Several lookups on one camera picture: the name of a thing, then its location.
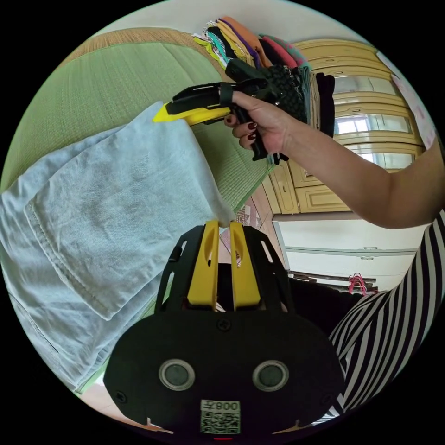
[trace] floor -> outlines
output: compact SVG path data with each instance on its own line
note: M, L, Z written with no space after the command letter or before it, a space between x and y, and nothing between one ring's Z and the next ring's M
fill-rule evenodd
M275 248L281 262L284 264L283 254L278 243L278 238L272 224L273 213L262 185L258 187L253 195L247 200L243 208L236 214L237 221L244 226L252 226L260 232L265 233L272 246ZM230 236L227 229L220 235L219 262L231 263L230 259Z

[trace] stack of folded clothes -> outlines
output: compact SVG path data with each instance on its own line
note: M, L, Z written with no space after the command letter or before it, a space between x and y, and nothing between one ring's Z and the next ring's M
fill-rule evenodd
M286 93L283 108L289 114L333 137L335 79L313 73L295 45L266 34L256 36L231 17L208 22L203 33L193 37L224 69L230 60L239 59L266 74Z

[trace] cabinet door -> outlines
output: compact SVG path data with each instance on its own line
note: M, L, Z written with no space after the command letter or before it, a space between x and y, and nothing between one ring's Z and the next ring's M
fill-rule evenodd
M381 63L381 60L375 53L368 48L356 48L348 45L318 45L311 48L300 49L300 51L310 64L312 64L313 60L331 57L354 57Z
M295 272L347 276L358 272L362 277L404 275L414 254L395 256L349 256L286 252L289 268Z
M281 213L299 213L295 188L286 162L280 162L269 175Z
M392 81L391 73L388 71L382 71L380 69L371 68L368 66L332 66L325 68L313 69L314 73L324 73L326 75L339 77L339 76L364 76L364 77L376 77L379 79L386 79Z
M412 113L388 104L337 105L334 139L343 145L403 142L422 145Z
M277 195L275 194L275 189L273 188L270 176L267 176L263 181L264 191L266 192L267 200L269 201L270 210L274 214L280 214L281 209L278 204Z
M377 53L377 49L371 45L362 42L355 42L354 40L344 40L342 38L315 38L311 40L302 40L293 44L295 48L300 51L305 51L311 48L318 48L320 46L342 46L353 48L356 50L368 51L373 54Z
M314 70L341 66L362 66L390 73L391 71L379 60L363 59L350 56L321 57L308 61Z
M337 76L332 97L336 105L368 102L405 106L392 80L376 76Z
M419 145L398 144L396 142L351 144L345 145L345 147L390 172L408 167L408 165L411 165L423 152L423 147ZM303 167L300 167L296 162L288 161L288 164L295 188L323 185L321 181Z
M348 206L325 185L295 189L301 213L350 211Z

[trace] screw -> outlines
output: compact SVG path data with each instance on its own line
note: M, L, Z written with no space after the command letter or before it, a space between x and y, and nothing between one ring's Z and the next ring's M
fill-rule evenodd
M127 402L127 396L122 391L116 392L116 399L120 403L126 403Z
M227 332L232 327L232 323L227 318L222 318L216 322L216 327L222 332Z

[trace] black strap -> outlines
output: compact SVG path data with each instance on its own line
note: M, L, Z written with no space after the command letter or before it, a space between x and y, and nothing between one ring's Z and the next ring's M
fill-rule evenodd
M230 83L221 82L219 89L219 103L222 107L232 106L233 88Z

